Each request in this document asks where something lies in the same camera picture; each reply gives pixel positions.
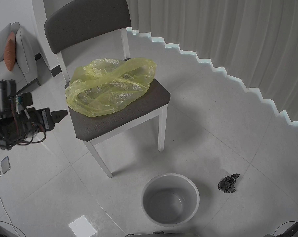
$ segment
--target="black motor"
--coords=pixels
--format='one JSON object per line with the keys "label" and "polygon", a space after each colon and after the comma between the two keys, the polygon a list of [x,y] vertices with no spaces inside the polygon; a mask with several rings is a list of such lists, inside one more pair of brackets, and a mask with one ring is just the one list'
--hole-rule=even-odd
{"label": "black motor", "polygon": [[[17,94],[15,81],[0,81],[0,148],[10,150],[15,145],[43,142],[46,132],[68,114],[67,110],[50,112],[49,108],[27,108],[31,105],[31,93]],[[39,132],[44,137],[33,141]]]}

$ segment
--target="curtain fold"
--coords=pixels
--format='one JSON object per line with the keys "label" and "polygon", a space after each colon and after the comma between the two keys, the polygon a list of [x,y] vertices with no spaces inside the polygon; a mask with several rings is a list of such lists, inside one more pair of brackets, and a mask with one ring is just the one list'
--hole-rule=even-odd
{"label": "curtain fold", "polygon": [[298,121],[298,0],[127,0],[132,28],[210,58]]}

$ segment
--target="chair backrest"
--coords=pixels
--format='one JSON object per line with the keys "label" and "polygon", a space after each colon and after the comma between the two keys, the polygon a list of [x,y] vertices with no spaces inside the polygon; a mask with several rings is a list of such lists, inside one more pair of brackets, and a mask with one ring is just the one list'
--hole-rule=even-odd
{"label": "chair backrest", "polygon": [[127,27],[131,27],[131,21],[126,0],[74,0],[54,12],[44,25],[49,46],[55,54]]}

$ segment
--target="sofa leg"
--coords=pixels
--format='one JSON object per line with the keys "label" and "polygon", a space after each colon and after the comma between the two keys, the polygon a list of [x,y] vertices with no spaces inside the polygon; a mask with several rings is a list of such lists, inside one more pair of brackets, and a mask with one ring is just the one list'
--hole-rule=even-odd
{"label": "sofa leg", "polygon": [[41,84],[40,84],[38,78],[34,79],[34,81],[38,84],[38,86],[41,86]]}

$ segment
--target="white cable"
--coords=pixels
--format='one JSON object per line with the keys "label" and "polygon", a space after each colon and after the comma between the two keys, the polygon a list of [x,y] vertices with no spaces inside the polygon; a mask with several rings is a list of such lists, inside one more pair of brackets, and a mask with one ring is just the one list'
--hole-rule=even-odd
{"label": "white cable", "polygon": [[[3,207],[3,209],[4,209],[5,213],[6,213],[6,215],[8,216],[8,218],[9,218],[9,220],[10,220],[11,225],[13,225],[12,220],[11,220],[9,214],[8,214],[7,211],[5,210],[5,207],[4,207],[4,205],[3,205],[3,201],[2,201],[2,199],[1,199],[1,197],[0,197],[0,201],[1,201],[2,207]],[[19,233],[15,230],[15,227],[14,227],[14,226],[12,226],[12,227],[13,227],[14,231],[16,232],[16,234],[17,234],[19,237],[21,237],[21,236],[19,235]]]}

